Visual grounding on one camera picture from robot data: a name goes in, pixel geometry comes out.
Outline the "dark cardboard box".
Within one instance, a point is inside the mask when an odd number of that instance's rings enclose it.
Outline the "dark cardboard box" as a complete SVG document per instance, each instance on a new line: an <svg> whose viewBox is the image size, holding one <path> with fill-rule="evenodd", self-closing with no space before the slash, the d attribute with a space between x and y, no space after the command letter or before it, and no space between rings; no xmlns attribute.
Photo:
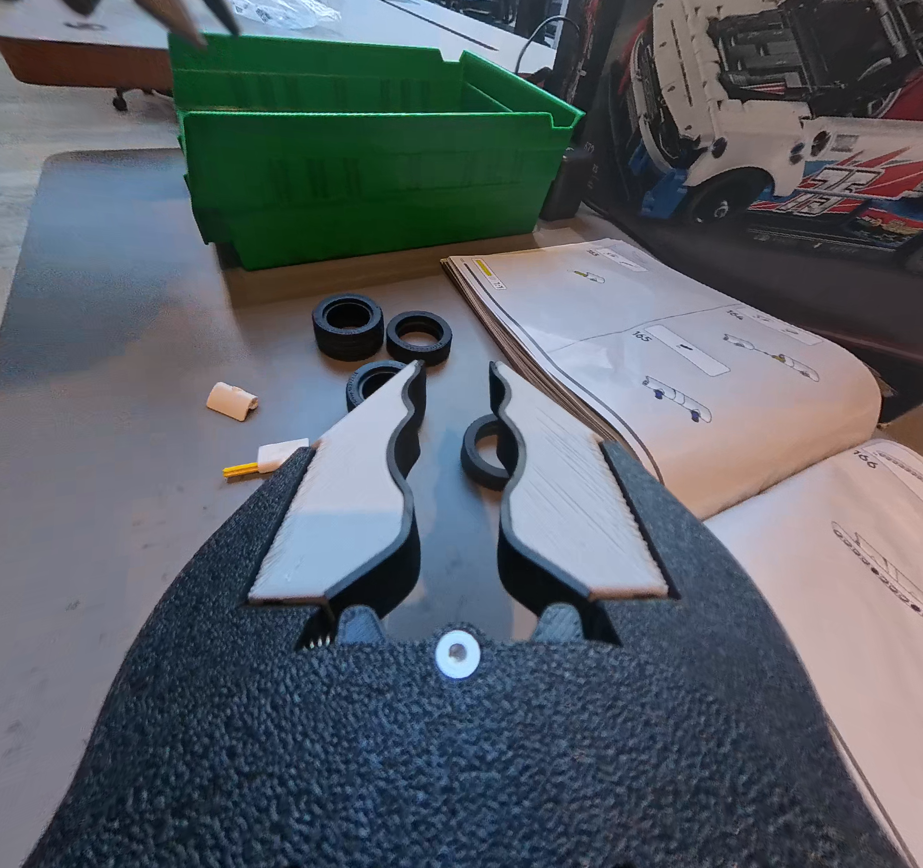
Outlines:
<svg viewBox="0 0 923 868"><path fill-rule="evenodd" d="M567 0L583 202L921 404L922 0Z"/></svg>

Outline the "black power adapter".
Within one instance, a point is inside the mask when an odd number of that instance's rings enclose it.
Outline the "black power adapter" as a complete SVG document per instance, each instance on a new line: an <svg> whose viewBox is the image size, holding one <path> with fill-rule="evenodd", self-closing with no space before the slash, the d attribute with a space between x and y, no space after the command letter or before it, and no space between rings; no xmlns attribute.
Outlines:
<svg viewBox="0 0 923 868"><path fill-rule="evenodd" d="M546 223L573 219L583 202L594 169L594 153L584 147L568 147L539 213Z"/></svg>

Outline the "white instruction booklet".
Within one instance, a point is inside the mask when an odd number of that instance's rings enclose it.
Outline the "white instruction booklet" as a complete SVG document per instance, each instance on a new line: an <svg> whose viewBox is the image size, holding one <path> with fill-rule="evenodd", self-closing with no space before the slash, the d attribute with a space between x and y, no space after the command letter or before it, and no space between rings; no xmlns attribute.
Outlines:
<svg viewBox="0 0 923 868"><path fill-rule="evenodd" d="M769 600L921 866L921 456L836 343L615 239L443 262L531 383L621 439Z"/></svg>

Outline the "white topped wooden table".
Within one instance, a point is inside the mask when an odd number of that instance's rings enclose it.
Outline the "white topped wooden table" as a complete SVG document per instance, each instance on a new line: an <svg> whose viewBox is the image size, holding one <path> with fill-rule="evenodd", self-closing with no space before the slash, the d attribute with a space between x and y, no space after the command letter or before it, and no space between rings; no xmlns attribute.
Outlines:
<svg viewBox="0 0 923 868"><path fill-rule="evenodd" d="M331 27L305 31L240 20L242 31L285 39L319 39L438 49L448 61L481 55L513 70L524 38L424 0L326 0L340 15ZM2 5L2 56L31 85L170 91L167 31L131 0L101 0L83 18L59 0Z"/></svg>

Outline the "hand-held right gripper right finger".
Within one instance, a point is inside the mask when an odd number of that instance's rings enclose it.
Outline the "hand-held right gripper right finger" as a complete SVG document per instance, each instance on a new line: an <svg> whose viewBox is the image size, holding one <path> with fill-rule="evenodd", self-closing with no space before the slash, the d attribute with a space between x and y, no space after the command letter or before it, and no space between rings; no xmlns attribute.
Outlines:
<svg viewBox="0 0 923 868"><path fill-rule="evenodd" d="M514 555L585 600L667 597L603 438L501 361L489 389L510 475L500 532Z"/></svg>

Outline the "green box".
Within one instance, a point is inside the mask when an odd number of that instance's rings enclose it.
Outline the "green box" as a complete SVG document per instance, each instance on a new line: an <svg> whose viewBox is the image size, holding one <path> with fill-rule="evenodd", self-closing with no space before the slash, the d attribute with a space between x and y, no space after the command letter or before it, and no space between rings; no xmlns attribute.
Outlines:
<svg viewBox="0 0 923 868"><path fill-rule="evenodd" d="M463 51L168 37L191 208L248 271L525 235L583 111Z"/></svg>

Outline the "black toy tyre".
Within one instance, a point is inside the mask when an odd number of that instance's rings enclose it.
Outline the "black toy tyre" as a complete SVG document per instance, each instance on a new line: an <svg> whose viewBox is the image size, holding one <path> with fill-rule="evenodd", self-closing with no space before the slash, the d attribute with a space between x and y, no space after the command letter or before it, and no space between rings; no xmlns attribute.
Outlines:
<svg viewBox="0 0 923 868"><path fill-rule="evenodd" d="M384 344L384 314L375 300L342 293L321 300L312 313L318 349L352 362L375 355Z"/></svg>
<svg viewBox="0 0 923 868"><path fill-rule="evenodd" d="M349 377L345 386L347 411L351 413L406 367L406 364L392 359L376 360L359 366Z"/></svg>
<svg viewBox="0 0 923 868"><path fill-rule="evenodd" d="M498 464L484 458L479 444L484 439L496 439ZM519 448L513 432L494 413L487 413L471 422L462 439L460 459L467 477L480 486L501 492L511 480L519 458Z"/></svg>
<svg viewBox="0 0 923 868"><path fill-rule="evenodd" d="M406 341L405 337L413 333L424 334L432 341ZM388 354L404 364L420 360L426 366L437 366L445 362L450 354L452 338L449 324L437 314L424 310L408 310L395 315L385 331Z"/></svg>

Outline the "grey desk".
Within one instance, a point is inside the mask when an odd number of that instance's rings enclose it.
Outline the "grey desk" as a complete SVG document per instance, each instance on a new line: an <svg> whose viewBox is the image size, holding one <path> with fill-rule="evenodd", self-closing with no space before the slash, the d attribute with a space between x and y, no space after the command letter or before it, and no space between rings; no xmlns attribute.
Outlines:
<svg viewBox="0 0 923 868"><path fill-rule="evenodd" d="M309 297L234 308L177 151L53 158L2 336L9 736L44 829L25 866L733 866L749 736L716 666L734 560L617 442L667 581L585 600L514 555L470 480L484 339L425 369L399 605L252 605L316 440L349 412ZM206 408L223 381L259 398ZM264 444L277 470L226 480Z"/></svg>

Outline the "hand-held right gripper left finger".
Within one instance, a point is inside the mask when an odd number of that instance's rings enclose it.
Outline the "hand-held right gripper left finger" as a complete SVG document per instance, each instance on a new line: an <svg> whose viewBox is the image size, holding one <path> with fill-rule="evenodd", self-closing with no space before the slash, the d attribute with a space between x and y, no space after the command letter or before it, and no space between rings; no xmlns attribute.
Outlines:
<svg viewBox="0 0 923 868"><path fill-rule="evenodd" d="M399 605L420 573L407 477L425 369L403 366L312 446L248 592L252 605Z"/></svg>

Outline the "white brick connector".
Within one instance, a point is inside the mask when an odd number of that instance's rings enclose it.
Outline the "white brick connector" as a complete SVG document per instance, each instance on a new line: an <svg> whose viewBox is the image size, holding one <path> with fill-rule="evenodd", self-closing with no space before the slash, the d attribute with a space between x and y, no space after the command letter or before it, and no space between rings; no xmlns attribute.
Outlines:
<svg viewBox="0 0 923 868"><path fill-rule="evenodd" d="M311 444L309 438L287 440L261 445L257 454L257 471L260 475L273 473L281 467L293 453Z"/></svg>
<svg viewBox="0 0 923 868"><path fill-rule="evenodd" d="M238 422L245 421L259 406L256 394L219 381L209 392L206 408Z"/></svg>

